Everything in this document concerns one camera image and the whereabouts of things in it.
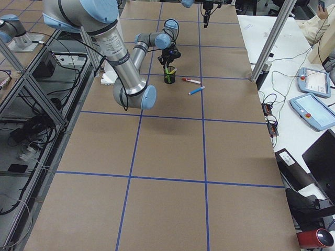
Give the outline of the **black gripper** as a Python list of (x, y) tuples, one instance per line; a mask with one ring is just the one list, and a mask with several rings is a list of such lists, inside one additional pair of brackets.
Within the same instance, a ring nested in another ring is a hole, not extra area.
[(207, 28), (209, 25), (209, 20), (210, 20), (212, 9), (213, 9), (212, 2), (203, 2), (203, 10), (205, 11), (205, 13), (203, 14), (204, 28)]
[(158, 57), (158, 61), (163, 68), (167, 67), (172, 62), (168, 57), (168, 51), (162, 51), (162, 54)]

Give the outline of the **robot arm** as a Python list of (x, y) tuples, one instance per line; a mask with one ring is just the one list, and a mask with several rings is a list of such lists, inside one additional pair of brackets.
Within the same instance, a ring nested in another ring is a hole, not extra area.
[(224, 4), (222, 0), (181, 0), (178, 2), (186, 8), (190, 8), (193, 4), (200, 4), (200, 9), (205, 11), (204, 13), (200, 13), (203, 17), (204, 28), (208, 27), (211, 15), (215, 10), (221, 8)]
[(54, 29), (79, 33), (81, 30), (99, 44), (117, 79), (113, 88), (115, 101), (124, 108), (151, 109), (157, 90), (139, 74), (150, 47), (163, 51), (161, 64), (168, 65), (168, 53), (175, 48), (179, 33), (177, 20), (168, 19), (160, 32), (140, 33), (132, 52), (126, 48), (117, 30), (117, 1), (44, 1), (44, 23)]

